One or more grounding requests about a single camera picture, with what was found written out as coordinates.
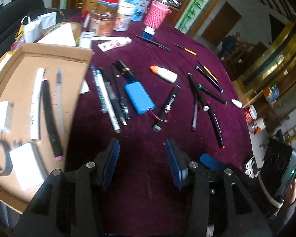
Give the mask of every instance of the purple tablecloth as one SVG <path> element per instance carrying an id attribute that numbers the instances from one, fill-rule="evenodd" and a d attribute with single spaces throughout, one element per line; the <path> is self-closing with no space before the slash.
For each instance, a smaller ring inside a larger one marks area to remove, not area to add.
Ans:
<path id="1" fill-rule="evenodd" d="M 114 32 L 115 36 L 127 36 L 131 44 L 102 52 L 93 42 L 95 67 L 111 70 L 111 63 L 122 60 L 141 81 L 154 101 L 158 113 L 174 84 L 169 84 L 149 70 L 158 65 L 178 74 L 175 84 L 181 90 L 171 108 L 171 120 L 160 133 L 152 130 L 155 121 L 150 113 L 137 115 L 131 108 L 131 120 L 122 132 L 113 131 L 109 116 L 101 112 L 99 98 L 92 82 L 90 70 L 86 80 L 90 92 L 80 95 L 70 136 L 66 170 L 79 168 L 94 160 L 96 154 L 106 149 L 111 138 L 120 141 L 120 156 L 108 190 L 101 194 L 100 212 L 105 232 L 127 236 L 149 236 L 180 233 L 186 220 L 188 192 L 179 192 L 173 184 L 165 154 L 165 141 L 172 138 L 178 147 L 199 161 L 208 153 L 221 162 L 231 162 L 242 168 L 242 162 L 252 155 L 252 148 L 244 113 L 231 99 L 236 92 L 220 60 L 203 45 L 195 42 L 179 30 L 163 24 L 155 32 L 154 41 L 164 44 L 170 52 L 136 38 L 144 30 L 143 23 L 130 26 L 126 32 Z M 194 56 L 175 46 L 179 44 L 197 53 Z M 196 132 L 191 132 L 193 96 L 186 75 L 190 72 L 198 83 L 218 94 L 213 86 L 196 70 L 196 60 L 207 66 L 216 76 L 221 95 L 228 102 L 224 106 L 205 95 L 212 103 L 226 148 L 220 150 L 207 112 L 198 113 Z"/>

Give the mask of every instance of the cardboard box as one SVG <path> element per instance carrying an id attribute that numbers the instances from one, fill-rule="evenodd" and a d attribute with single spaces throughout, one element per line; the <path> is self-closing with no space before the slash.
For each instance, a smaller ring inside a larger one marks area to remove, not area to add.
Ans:
<path id="1" fill-rule="evenodd" d="M 56 73 L 58 67 L 62 68 L 62 109 L 66 134 L 60 135 L 60 139 L 64 148 L 64 159 L 54 159 L 45 124 L 43 103 L 40 109 L 41 140 L 34 142 L 48 174 L 56 168 L 64 169 L 72 120 L 91 57 L 92 50 L 88 49 L 29 43 L 22 45 L 0 72 L 0 101 L 7 100 L 13 104 L 11 132 L 5 134 L 4 140 L 13 148 L 14 140 L 23 144 L 30 142 L 30 110 L 37 69 L 46 68 L 44 77 L 48 78 L 50 83 L 52 104 L 56 104 L 56 95 L 53 95 L 56 91 Z M 57 106 L 53 106 L 53 109 L 57 126 Z M 0 176 L 0 200 L 22 213 L 39 187 L 22 191 L 12 170 L 9 176 Z"/>

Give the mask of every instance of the person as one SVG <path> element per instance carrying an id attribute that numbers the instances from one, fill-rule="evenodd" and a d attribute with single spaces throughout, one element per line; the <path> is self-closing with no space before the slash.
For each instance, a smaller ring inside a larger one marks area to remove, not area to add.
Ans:
<path id="1" fill-rule="evenodd" d="M 296 178 L 289 185 L 285 193 L 283 206 L 270 226 L 273 236 L 286 236 L 284 232 L 290 231 L 289 226 L 293 223 L 296 223 Z"/>
<path id="2" fill-rule="evenodd" d="M 236 49 L 239 36 L 240 33 L 237 32 L 235 35 L 229 35 L 223 39 L 222 49 L 217 53 L 218 58 L 221 59 L 226 51 L 232 53 Z"/>

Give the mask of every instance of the wooden door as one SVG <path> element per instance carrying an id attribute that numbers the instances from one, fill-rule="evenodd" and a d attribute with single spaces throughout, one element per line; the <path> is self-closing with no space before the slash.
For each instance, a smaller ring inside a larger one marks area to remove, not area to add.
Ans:
<path id="1" fill-rule="evenodd" d="M 240 19 L 241 15 L 225 2 L 201 36 L 217 47 Z"/>

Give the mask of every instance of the pink cup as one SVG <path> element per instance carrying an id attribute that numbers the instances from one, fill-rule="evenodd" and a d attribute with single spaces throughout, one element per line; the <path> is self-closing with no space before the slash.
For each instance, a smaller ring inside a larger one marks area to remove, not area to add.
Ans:
<path id="1" fill-rule="evenodd" d="M 148 27 L 158 29 L 168 13 L 171 13 L 169 6 L 153 1 L 144 20 L 144 24 Z"/>

